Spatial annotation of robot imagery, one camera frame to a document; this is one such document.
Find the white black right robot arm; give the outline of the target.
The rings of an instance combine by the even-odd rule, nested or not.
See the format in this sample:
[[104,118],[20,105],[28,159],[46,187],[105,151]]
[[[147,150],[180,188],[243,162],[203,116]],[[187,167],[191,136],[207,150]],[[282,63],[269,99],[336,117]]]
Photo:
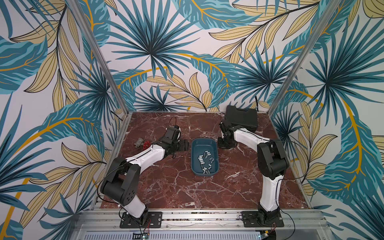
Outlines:
[[257,152],[258,168],[263,175],[258,211],[264,220],[277,217],[280,213],[278,200],[281,182],[290,166],[282,141],[259,136],[227,120],[220,122],[220,129],[222,137],[218,138],[219,148],[233,149],[241,143]]

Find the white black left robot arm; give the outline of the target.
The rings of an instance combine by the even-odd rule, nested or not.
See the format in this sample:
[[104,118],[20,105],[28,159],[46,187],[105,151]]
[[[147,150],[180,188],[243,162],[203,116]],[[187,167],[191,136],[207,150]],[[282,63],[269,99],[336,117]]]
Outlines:
[[137,196],[140,175],[147,168],[176,152],[189,150],[187,140],[156,141],[128,158],[115,158],[100,186],[100,192],[136,219],[146,219],[148,207]]

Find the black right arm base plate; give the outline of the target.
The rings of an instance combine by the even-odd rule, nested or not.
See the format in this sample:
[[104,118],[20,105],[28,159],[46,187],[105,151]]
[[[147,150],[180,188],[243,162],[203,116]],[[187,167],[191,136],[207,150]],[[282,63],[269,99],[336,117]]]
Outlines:
[[245,228],[280,228],[284,227],[283,218],[279,210],[272,212],[243,211],[241,219]]

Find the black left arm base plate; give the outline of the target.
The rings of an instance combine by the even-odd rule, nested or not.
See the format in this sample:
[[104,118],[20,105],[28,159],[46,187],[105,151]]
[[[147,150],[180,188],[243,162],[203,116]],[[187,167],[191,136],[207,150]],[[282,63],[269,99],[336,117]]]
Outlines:
[[123,213],[120,222],[121,229],[138,229],[144,227],[150,229],[159,229],[162,225],[162,212],[144,212],[140,218],[135,218],[128,213]]

